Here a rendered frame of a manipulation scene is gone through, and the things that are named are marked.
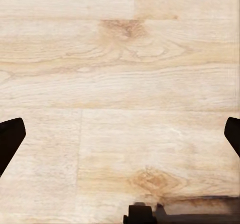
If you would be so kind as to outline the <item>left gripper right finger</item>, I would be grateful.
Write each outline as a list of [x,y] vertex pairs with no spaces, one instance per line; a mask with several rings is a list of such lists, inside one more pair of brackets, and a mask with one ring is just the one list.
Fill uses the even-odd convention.
[[240,119],[228,117],[224,135],[240,157]]

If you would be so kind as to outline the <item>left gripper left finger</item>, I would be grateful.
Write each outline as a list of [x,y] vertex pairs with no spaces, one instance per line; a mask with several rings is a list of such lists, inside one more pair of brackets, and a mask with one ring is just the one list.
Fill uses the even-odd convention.
[[0,177],[26,136],[21,117],[0,123]]

